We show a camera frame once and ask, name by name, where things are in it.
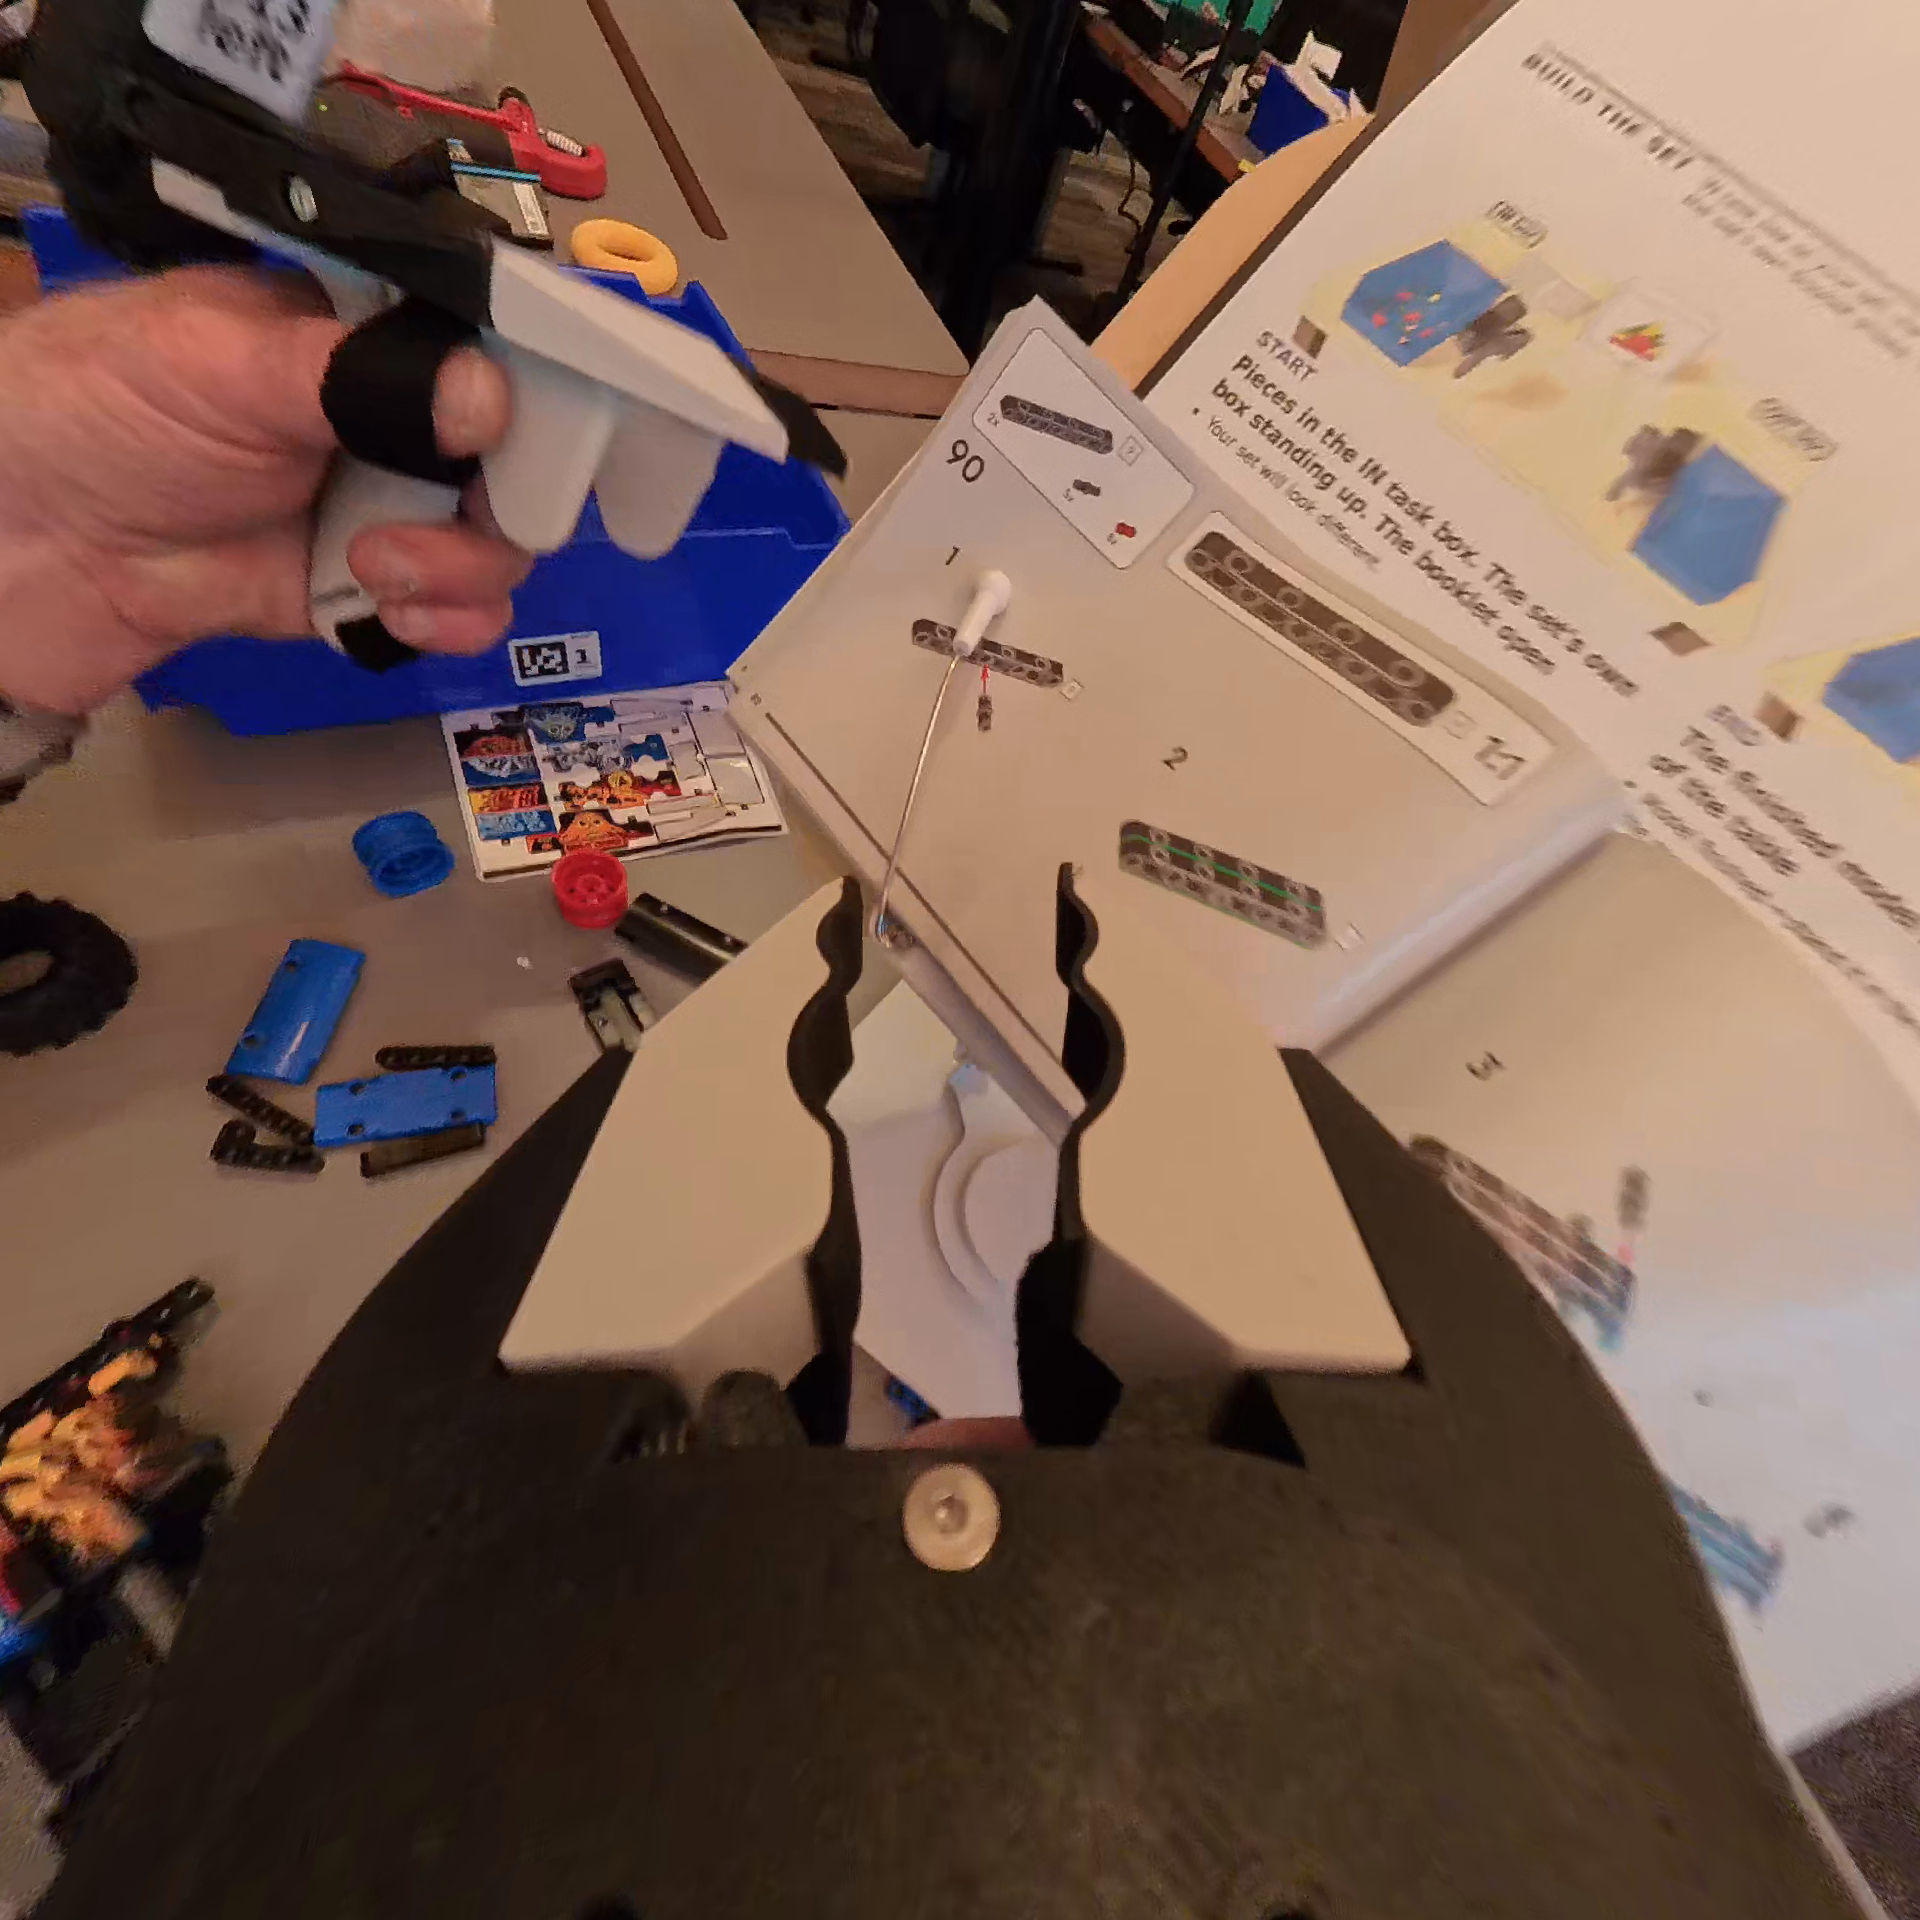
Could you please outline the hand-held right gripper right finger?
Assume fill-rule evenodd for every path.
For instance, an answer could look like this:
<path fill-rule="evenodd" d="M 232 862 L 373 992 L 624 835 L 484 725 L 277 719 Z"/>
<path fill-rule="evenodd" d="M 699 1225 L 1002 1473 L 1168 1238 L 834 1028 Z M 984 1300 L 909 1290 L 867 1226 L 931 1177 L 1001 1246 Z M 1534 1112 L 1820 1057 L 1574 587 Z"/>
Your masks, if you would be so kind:
<path fill-rule="evenodd" d="M 1131 1390 L 1391 1378 L 1414 1360 L 1283 1047 L 1117 883 L 1056 879 L 1062 1064 L 1083 1103 L 1017 1286 L 1022 1420 L 1092 1447 Z"/>

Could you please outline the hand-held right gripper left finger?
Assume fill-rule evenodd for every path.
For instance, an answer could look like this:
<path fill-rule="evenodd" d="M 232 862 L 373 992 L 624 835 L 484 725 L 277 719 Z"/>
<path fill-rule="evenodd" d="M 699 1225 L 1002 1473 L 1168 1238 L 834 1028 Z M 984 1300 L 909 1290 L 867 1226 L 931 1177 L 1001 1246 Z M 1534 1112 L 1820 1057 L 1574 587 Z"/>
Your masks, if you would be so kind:
<path fill-rule="evenodd" d="M 862 1250 L 831 1108 L 865 944 L 862 887 L 831 882 L 639 1044 L 500 1339 L 507 1371 L 636 1371 L 689 1413 L 755 1376 L 809 1441 L 848 1441 Z"/>

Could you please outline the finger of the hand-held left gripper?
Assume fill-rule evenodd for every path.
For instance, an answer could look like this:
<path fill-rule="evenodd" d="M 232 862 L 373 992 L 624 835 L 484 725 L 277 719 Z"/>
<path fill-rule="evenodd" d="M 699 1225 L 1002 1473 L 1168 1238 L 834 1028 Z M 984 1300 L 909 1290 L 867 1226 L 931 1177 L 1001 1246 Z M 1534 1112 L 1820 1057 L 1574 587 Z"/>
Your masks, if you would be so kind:
<path fill-rule="evenodd" d="M 636 560 L 681 541 L 714 481 L 725 438 L 641 400 L 627 404 L 598 467 L 598 510 L 611 541 Z"/>
<path fill-rule="evenodd" d="M 490 506 L 536 557 L 567 546 L 598 500 L 598 467 L 631 400 L 725 438 L 725 450 L 848 472 L 811 404 L 649 306 L 513 247 L 494 256 L 490 300 L 487 355 L 512 392 L 510 430 L 484 461 Z"/>

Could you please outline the instruction booklet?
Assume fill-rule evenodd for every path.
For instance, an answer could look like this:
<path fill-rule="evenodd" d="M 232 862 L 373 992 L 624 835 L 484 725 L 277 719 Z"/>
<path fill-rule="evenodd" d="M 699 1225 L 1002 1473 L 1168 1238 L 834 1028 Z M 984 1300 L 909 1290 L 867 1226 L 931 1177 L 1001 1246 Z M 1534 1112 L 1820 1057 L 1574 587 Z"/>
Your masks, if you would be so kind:
<path fill-rule="evenodd" d="M 892 965 L 1048 1133 L 1066 862 L 1520 1267 L 1781 1745 L 1916 1692 L 1916 1095 L 1530 696 L 1304 571 L 1044 306 L 733 666 Z"/>

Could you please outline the toy brick truck model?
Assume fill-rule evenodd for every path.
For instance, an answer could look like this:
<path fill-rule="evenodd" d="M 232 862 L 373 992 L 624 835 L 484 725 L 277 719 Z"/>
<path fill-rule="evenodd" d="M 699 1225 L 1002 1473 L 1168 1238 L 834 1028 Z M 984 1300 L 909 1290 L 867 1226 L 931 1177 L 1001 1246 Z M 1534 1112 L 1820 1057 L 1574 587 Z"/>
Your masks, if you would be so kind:
<path fill-rule="evenodd" d="M 5 1404 L 5 1738 L 54 1824 L 145 1715 L 235 1479 L 170 1400 L 216 1301 L 184 1280 Z"/>

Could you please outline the grey desk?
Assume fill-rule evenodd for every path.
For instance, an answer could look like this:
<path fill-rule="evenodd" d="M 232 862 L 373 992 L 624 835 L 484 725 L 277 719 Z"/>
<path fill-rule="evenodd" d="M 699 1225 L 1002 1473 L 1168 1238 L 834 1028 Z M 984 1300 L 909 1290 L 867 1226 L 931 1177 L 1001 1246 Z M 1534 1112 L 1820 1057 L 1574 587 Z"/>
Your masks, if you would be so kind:
<path fill-rule="evenodd" d="M 127 1010 L 15 1064 L 5 1131 L 73 1167 L 14 1164 L 5 1284 L 162 1254 L 290 1280 L 326 1349 L 213 1532 L 153 1699 L 40 1915 L 962 1915 L 1026 1867 L 966 1859 L 1020 1828 L 981 1808 L 945 1598 L 906 1540 L 935 1465 L 806 1439 L 746 1376 L 689 1413 L 636 1371 L 517 1376 L 500 1339 L 631 1053 L 590 1047 L 556 907 L 486 882 L 377 898 L 352 835 L 389 810 L 352 730 L 278 734 L 192 768 L 148 716 L 141 768 L 86 747 L 5 808 L 44 807 L 48 875 L 107 862 L 135 938 Z M 81 1125 L 138 1122 L 207 1076 L 294 940 L 367 955 L 359 1039 L 490 1032 L 516 1139 L 468 1187 L 379 1219 L 323 1174 L 255 1218 L 216 1169 L 117 1169 Z"/>

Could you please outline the person's left hand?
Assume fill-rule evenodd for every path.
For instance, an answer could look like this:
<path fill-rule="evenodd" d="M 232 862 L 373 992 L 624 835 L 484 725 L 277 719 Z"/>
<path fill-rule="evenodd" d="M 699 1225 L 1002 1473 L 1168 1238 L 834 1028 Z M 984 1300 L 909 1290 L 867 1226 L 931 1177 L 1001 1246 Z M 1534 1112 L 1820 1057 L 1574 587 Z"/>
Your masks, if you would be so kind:
<path fill-rule="evenodd" d="M 195 268 L 3 328 L 3 696 L 76 718 L 209 638 L 307 641 L 343 341 L 304 277 Z"/>

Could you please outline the large blue bin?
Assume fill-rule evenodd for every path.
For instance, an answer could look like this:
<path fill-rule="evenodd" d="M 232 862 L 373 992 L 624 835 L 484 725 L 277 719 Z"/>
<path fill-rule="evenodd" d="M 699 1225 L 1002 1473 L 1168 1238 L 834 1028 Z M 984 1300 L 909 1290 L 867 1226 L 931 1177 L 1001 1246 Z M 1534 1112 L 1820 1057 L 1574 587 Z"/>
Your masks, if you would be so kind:
<path fill-rule="evenodd" d="M 727 447 L 665 557 L 630 557 L 589 499 L 567 546 L 516 593 L 516 626 L 484 658 L 408 659 L 377 675 L 317 638 L 218 636 L 157 662 L 132 689 L 148 711 L 195 710 L 235 738 L 277 738 L 717 682 L 848 527 L 817 467 Z"/>

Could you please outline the white book stand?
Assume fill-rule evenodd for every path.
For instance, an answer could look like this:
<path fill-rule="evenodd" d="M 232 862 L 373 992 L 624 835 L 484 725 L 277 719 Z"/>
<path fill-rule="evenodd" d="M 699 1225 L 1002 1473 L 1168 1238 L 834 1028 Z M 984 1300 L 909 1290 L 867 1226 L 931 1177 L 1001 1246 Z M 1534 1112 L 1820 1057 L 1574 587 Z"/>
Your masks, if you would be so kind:
<path fill-rule="evenodd" d="M 1030 1451 L 1017 1300 L 1054 1238 L 1062 1145 L 906 983 L 851 1040 L 833 1116 L 862 1243 L 855 1349 L 896 1404 L 924 1408 L 913 1445 Z"/>

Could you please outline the blue flat panel piece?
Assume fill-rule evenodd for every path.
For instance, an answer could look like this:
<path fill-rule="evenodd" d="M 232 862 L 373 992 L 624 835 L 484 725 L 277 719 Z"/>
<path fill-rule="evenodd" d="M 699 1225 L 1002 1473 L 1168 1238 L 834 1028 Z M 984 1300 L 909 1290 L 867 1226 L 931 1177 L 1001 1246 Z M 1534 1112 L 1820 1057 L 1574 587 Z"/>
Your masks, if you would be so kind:
<path fill-rule="evenodd" d="M 498 1119 L 494 1066 L 381 1071 L 315 1092 L 310 1139 L 320 1151 L 421 1141 Z"/>

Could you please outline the colourful sticker sheet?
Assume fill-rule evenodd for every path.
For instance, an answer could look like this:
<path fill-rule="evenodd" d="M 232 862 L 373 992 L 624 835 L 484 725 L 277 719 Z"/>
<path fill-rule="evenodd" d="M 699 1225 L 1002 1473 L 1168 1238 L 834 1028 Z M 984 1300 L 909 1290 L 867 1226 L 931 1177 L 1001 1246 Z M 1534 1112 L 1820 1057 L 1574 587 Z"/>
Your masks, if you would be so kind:
<path fill-rule="evenodd" d="M 573 851 L 639 861 L 782 836 L 729 682 L 550 696 L 440 718 L 478 879 L 544 875 Z"/>

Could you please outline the blue toy wheel hub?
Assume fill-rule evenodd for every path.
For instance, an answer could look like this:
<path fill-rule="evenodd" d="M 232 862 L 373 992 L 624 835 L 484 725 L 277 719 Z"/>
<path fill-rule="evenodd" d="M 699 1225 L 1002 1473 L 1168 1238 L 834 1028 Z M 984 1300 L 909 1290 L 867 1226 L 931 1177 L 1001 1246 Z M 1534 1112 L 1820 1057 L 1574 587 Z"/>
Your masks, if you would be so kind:
<path fill-rule="evenodd" d="M 454 875 L 456 854 L 421 810 L 385 813 L 352 835 L 352 851 L 373 891 L 390 901 L 421 897 Z"/>

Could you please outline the light wooden board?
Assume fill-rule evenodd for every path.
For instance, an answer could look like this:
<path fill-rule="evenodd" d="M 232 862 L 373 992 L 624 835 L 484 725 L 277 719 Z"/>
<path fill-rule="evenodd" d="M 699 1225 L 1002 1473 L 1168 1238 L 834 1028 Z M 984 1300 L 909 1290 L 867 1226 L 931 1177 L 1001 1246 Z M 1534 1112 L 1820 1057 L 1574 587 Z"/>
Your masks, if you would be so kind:
<path fill-rule="evenodd" d="M 1506 3 L 1411 3 L 1386 68 L 1379 111 L 1367 121 L 1313 132 L 1231 185 L 1092 341 L 1096 358 L 1139 397 L 1150 394 L 1332 183 L 1502 13 Z"/>

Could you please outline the blue storage bin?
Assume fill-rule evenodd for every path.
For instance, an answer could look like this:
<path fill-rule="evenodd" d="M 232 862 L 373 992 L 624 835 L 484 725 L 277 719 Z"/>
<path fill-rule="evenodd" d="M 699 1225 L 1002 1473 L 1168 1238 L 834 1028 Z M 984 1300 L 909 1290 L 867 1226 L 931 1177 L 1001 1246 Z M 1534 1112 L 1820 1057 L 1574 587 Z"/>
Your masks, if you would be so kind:
<path fill-rule="evenodd" d="M 1263 158 L 1351 118 L 1368 107 L 1349 90 L 1304 62 L 1279 62 L 1263 74 L 1247 127 L 1249 145 Z"/>

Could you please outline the black frame brick piece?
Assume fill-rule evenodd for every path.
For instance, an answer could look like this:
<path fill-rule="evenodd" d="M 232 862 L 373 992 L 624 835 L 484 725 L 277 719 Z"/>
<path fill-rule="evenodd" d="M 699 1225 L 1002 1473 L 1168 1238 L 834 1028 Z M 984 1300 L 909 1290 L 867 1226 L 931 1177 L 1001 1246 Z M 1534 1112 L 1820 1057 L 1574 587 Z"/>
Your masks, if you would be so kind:
<path fill-rule="evenodd" d="M 571 997 L 602 1051 L 636 1051 L 657 1015 L 636 974 L 609 960 L 569 974 Z"/>

